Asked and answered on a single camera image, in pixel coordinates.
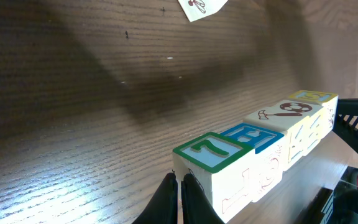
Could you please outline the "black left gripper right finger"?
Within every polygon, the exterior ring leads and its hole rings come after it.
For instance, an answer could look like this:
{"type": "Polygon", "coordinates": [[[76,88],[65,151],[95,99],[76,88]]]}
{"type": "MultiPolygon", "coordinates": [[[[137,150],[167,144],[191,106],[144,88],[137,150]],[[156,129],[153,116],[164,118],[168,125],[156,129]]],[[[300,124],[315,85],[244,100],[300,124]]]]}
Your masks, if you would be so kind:
{"type": "Polygon", "coordinates": [[[224,224],[192,174],[181,182],[181,203],[184,224],[224,224]]]}

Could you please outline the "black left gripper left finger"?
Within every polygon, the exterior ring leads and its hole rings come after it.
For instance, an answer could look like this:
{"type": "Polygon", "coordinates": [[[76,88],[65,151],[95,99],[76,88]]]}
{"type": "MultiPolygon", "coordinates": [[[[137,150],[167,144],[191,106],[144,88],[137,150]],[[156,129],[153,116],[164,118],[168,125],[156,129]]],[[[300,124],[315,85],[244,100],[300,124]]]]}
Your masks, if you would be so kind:
{"type": "Polygon", "coordinates": [[[133,224],[177,224],[178,183],[169,172],[133,224]]]}

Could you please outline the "wooden block violin picture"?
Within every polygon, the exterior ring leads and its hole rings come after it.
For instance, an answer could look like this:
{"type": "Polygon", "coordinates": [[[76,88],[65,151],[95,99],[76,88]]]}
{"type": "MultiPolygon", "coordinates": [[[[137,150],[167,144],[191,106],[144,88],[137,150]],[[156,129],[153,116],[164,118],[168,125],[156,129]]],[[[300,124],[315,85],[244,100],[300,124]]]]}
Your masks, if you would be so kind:
{"type": "Polygon", "coordinates": [[[289,100],[320,105],[324,108],[322,138],[326,137],[333,129],[338,98],[336,93],[311,90],[299,90],[288,97],[289,100]]]}

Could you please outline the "wooden block red side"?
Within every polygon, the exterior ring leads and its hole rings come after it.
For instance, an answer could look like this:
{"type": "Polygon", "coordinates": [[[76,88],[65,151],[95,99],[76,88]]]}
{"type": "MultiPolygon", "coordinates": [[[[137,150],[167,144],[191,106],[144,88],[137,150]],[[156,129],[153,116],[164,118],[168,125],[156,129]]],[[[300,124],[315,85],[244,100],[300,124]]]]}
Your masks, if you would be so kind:
{"type": "Polygon", "coordinates": [[[179,179],[192,174],[209,204],[227,223],[252,201],[256,175],[252,146],[208,132],[173,149],[179,179]]]}

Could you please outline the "wooden block snail picture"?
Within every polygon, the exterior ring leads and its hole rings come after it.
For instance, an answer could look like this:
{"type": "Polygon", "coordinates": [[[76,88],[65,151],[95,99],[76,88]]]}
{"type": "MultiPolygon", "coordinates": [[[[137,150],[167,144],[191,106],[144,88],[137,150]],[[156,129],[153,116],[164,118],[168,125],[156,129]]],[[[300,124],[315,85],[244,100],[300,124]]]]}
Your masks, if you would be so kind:
{"type": "Polygon", "coordinates": [[[255,169],[256,184],[252,201],[259,201],[282,180],[285,136],[246,123],[238,124],[221,134],[254,148],[255,158],[251,164],[255,169]]]}

